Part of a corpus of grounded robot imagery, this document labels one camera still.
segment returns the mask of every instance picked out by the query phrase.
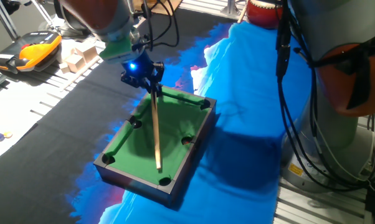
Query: colored bead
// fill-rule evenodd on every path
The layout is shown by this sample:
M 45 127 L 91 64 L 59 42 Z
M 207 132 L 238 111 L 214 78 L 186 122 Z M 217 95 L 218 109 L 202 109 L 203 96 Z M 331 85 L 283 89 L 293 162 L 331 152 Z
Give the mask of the colored bead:
M 10 131 L 6 131 L 4 134 L 5 138 L 11 138 L 13 136 L 13 133 Z
M 0 133 L 0 141 L 3 141 L 3 140 L 5 140 L 5 136 Z

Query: yellow label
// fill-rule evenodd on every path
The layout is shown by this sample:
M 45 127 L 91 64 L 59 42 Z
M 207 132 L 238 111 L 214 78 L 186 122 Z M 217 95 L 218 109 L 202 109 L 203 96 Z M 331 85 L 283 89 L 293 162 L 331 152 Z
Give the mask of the yellow label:
M 299 168 L 298 166 L 296 166 L 294 164 L 290 164 L 290 166 L 288 167 L 288 170 L 292 171 L 296 175 L 299 175 L 300 177 L 301 177 L 302 172 L 303 172 L 303 170 L 301 168 Z

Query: green felt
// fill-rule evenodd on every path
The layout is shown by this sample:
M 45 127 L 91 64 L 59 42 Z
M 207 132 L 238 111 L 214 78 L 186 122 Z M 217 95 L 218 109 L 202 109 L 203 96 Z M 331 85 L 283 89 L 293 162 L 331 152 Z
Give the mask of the green felt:
M 141 118 L 139 120 L 142 122 L 142 127 L 133 129 L 132 126 L 126 126 L 125 128 L 129 130 L 123 131 L 122 134 L 129 134 L 128 139 L 122 143 L 124 138 L 117 136 L 116 141 L 113 141 L 109 147 L 109 149 L 115 149 L 112 150 L 112 155 L 116 152 L 113 155 L 115 162 L 109 166 L 157 185 L 162 178 L 174 178 L 190 147 L 190 144 L 182 145 L 182 138 L 196 135 L 209 111 L 209 108 L 201 110 L 200 103 L 194 104 L 180 100 L 186 97 L 189 100 L 200 102 L 199 100 L 202 100 L 200 97 L 184 95 L 178 91 L 168 91 L 165 88 L 163 88 L 163 92 L 175 93 L 178 98 L 170 97 L 172 94 L 169 94 L 170 96 L 164 94 L 163 97 L 158 98 L 160 149 L 163 158 L 162 173 L 156 169 L 154 158 L 150 95 L 147 95 L 143 99 L 144 103 L 141 104 L 145 108 L 140 111 Z
M 100 52 L 99 56 L 103 59 L 112 58 L 125 52 L 130 52 L 132 43 L 130 38 L 124 38 L 117 42 L 109 42 L 104 51 Z
M 117 134 L 113 138 L 113 142 L 110 144 L 108 149 L 106 150 L 106 156 L 114 156 L 117 151 L 120 149 L 122 144 L 128 139 L 128 136 L 131 134 L 133 130 L 132 125 L 129 122 L 124 124 L 124 127 L 120 130 L 119 134 Z

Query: wooden block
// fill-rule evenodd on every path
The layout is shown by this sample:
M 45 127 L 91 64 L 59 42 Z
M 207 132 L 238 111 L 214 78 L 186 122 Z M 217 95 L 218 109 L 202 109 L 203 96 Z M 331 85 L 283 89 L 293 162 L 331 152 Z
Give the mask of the wooden block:
M 69 65 L 70 71 L 77 73 L 84 65 L 83 57 L 79 55 L 70 55 L 66 60 Z
M 78 46 L 76 46 L 75 49 L 77 51 L 77 54 L 83 57 L 85 63 L 90 62 L 98 55 L 96 47 L 90 42 L 78 44 Z
M 73 77 L 70 78 L 67 83 L 65 83 L 62 87 L 60 87 L 60 89 L 62 91 L 65 90 L 71 83 L 73 83 L 76 79 L 78 79 L 82 74 L 86 74 L 88 72 L 88 69 L 97 61 L 99 61 L 99 59 L 100 59 L 99 55 L 96 56 L 92 61 L 87 63 L 83 68 L 81 68 L 77 73 L 75 73 L 75 75 L 73 75 Z
M 63 72 L 63 74 L 66 74 L 67 72 L 70 72 L 70 68 L 69 68 L 69 65 L 67 65 L 67 63 L 61 63 L 59 65 L 61 71 Z
M 73 54 L 75 54 L 75 41 L 63 40 L 62 41 L 62 60 L 60 63 L 65 62 L 67 58 Z

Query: orange device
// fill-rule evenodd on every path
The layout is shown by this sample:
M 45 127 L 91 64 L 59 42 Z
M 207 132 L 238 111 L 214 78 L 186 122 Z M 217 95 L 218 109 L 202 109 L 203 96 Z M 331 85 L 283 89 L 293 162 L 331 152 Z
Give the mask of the orange device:
M 31 32 L 0 52 L 0 70 L 42 71 L 61 53 L 62 37 L 51 31 Z

